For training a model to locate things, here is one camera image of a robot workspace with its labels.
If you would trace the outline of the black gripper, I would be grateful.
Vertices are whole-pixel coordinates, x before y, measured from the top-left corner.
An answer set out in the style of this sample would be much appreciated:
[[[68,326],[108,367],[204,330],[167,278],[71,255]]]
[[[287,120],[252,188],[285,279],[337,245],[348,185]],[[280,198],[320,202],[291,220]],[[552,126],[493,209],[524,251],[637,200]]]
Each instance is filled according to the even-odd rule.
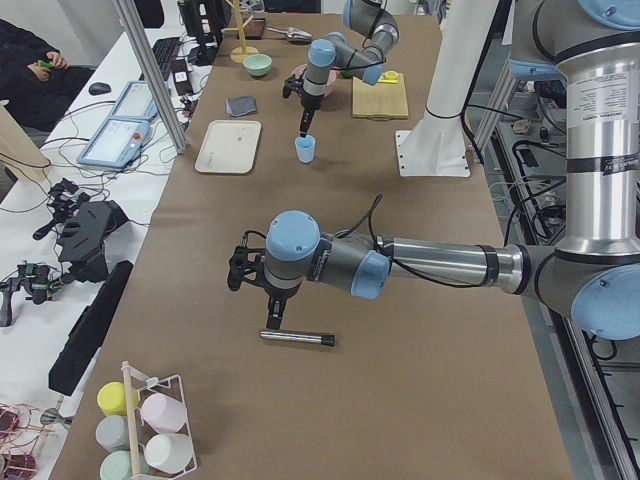
[[[268,280],[263,262],[266,249],[249,247],[250,234],[266,239],[266,236],[257,230],[247,230],[243,233],[241,244],[235,247],[234,253],[229,259],[227,285],[231,291],[238,291],[242,283],[262,288],[269,295],[266,328],[279,330],[283,321],[286,301],[298,292],[300,282],[296,280],[291,286],[286,287],[277,286],[275,280]]]
[[[298,97],[302,96],[304,84],[304,76],[291,75],[284,81],[282,89],[282,97],[284,99],[290,98],[293,94]],[[302,117],[299,125],[299,136],[305,138],[311,127],[316,110],[314,108],[305,108],[302,113]]]

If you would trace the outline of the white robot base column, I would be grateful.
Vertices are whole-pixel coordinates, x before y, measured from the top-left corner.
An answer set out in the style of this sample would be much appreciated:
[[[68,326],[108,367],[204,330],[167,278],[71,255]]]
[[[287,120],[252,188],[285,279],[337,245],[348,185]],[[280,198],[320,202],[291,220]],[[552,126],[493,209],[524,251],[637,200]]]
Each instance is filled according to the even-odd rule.
[[[455,1],[447,15],[424,117],[396,134],[403,177],[468,177],[463,109],[498,0]]]

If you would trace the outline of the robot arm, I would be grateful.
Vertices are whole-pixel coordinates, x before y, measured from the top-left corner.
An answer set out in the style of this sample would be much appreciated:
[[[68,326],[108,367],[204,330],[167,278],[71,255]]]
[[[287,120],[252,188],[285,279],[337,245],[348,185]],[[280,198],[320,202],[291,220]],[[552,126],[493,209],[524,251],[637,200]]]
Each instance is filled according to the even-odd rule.
[[[304,72],[285,81],[285,98],[294,92],[300,95],[302,138],[307,136],[314,113],[321,107],[332,70],[346,70],[374,85],[383,73],[386,54],[398,43],[399,27],[383,1],[350,0],[344,5],[342,20],[345,26],[365,37],[363,47],[358,50],[351,46],[340,32],[328,33],[311,43]]]
[[[396,153],[401,176],[457,176],[469,170],[462,146],[450,138],[471,135],[464,123],[493,34],[500,1],[455,3],[443,33],[424,117],[400,131]],[[564,179],[522,175],[500,182],[511,207],[502,247],[456,245],[375,234],[376,196],[355,226],[321,232],[299,210],[280,213],[265,235],[243,234],[229,260],[227,285],[243,283],[268,297],[267,328],[280,328],[286,301],[303,280],[352,296],[376,299],[389,276],[418,278],[450,288],[497,287],[524,295],[607,340],[639,337],[639,1],[515,1],[509,57],[512,78],[559,79],[566,93]],[[331,32],[313,40],[302,80],[301,133],[307,134],[324,98],[329,72],[347,70],[373,85],[392,47],[399,20],[386,1],[346,1],[342,22],[364,36],[362,48]],[[468,177],[467,171],[462,176]],[[552,245],[509,244],[514,219],[527,208],[540,213],[542,196],[560,193],[564,230]]]

